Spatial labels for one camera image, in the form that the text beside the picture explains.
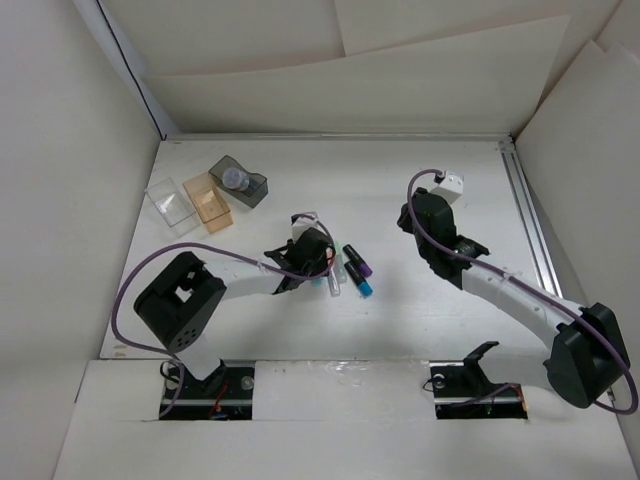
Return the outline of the orange clear highlighter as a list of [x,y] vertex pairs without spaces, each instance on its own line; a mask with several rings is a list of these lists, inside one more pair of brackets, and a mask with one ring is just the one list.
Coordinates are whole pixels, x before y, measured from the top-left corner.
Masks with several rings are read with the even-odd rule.
[[341,287],[335,271],[335,252],[331,247],[328,247],[326,249],[326,259],[327,259],[327,265],[329,267],[328,274],[327,274],[327,283],[329,287],[329,292],[333,298],[336,298],[341,295]]

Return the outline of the green clear highlighter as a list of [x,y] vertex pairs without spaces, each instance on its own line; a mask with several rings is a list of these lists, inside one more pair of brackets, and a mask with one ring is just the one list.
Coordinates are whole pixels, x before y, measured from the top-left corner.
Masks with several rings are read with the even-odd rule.
[[345,262],[341,246],[338,242],[335,242],[335,261],[334,261],[334,273],[336,279],[340,285],[346,284],[348,280],[348,274],[345,269]]

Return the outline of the black purple highlighter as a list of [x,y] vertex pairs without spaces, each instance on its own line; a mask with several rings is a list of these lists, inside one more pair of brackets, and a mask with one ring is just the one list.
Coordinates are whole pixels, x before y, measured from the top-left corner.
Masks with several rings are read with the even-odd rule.
[[346,244],[342,248],[342,250],[364,278],[369,278],[372,276],[373,270],[351,244]]

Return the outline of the black blue highlighter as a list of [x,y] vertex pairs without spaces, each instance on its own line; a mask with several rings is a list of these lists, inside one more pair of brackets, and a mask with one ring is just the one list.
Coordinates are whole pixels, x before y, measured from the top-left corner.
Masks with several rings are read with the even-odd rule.
[[345,263],[345,270],[363,298],[368,298],[373,294],[372,287],[352,261]]

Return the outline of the clear jar of paper clips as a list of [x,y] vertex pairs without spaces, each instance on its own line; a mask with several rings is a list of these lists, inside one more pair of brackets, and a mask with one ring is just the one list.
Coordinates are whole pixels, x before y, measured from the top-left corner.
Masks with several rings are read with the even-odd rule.
[[244,192],[250,187],[250,175],[237,167],[227,168],[221,177],[222,184],[226,189]]

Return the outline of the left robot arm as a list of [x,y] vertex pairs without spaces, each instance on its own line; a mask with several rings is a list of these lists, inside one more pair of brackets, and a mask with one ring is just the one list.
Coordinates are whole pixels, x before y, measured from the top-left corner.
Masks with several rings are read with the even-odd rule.
[[224,362],[202,335],[218,305],[253,295],[283,294],[310,277],[325,276],[327,251],[332,247],[330,237],[310,228],[265,253],[275,266],[239,258],[208,265],[195,253],[184,251],[142,291],[133,309],[184,365],[190,387],[201,396],[212,396],[222,387]]

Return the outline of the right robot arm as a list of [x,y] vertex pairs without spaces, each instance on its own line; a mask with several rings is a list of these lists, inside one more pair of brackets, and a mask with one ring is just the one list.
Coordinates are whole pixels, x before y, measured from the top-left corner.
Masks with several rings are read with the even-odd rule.
[[631,404],[639,405],[630,360],[614,313],[561,300],[487,261],[489,251],[458,234],[449,203],[424,188],[409,190],[399,227],[414,236],[420,257],[440,279],[479,297],[533,333],[547,348],[543,362],[549,387],[567,403],[588,408],[625,379]]

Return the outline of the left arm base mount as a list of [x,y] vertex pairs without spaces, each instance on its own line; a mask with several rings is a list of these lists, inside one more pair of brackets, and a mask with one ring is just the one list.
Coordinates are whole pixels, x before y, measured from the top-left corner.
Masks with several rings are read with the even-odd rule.
[[253,416],[255,366],[227,363],[210,378],[196,379],[188,370],[179,387],[180,369],[163,363],[159,419],[173,421],[248,421]]

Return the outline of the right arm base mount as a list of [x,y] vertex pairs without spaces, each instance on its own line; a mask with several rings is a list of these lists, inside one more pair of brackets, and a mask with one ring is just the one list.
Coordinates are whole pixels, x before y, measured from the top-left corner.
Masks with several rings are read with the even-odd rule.
[[461,360],[429,362],[422,390],[433,395],[437,420],[528,419],[521,385],[491,382],[480,366],[484,355],[498,345],[488,341]]

